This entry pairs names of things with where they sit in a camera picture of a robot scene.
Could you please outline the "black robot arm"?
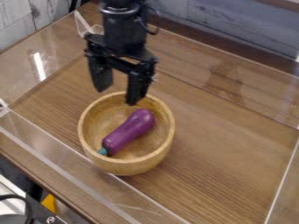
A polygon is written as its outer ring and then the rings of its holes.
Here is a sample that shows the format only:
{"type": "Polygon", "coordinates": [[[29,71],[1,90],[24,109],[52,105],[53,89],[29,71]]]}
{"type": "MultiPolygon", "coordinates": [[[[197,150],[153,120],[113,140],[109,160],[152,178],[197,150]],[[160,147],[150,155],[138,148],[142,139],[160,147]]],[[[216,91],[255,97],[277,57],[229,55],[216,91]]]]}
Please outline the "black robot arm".
{"type": "Polygon", "coordinates": [[[113,84],[112,70],[126,75],[125,103],[136,105],[153,81],[156,56],[145,48],[148,29],[146,0],[101,0],[102,34],[84,35],[85,56],[93,87],[102,92],[113,84]]]}

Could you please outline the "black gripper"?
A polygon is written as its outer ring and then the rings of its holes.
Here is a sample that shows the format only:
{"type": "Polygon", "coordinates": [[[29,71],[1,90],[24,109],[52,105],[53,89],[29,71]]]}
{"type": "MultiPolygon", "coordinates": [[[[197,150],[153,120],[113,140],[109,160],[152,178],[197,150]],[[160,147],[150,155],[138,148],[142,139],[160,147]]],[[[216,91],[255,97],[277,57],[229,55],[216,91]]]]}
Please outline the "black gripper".
{"type": "MultiPolygon", "coordinates": [[[[148,3],[100,3],[98,12],[102,17],[102,34],[88,33],[85,50],[88,70],[94,89],[106,90],[113,84],[112,68],[108,57],[128,57],[144,63],[156,63],[157,58],[145,48],[146,35],[156,35],[148,28],[148,3]]],[[[149,71],[132,71],[128,75],[125,103],[129,106],[145,97],[153,81],[149,71]]]]}

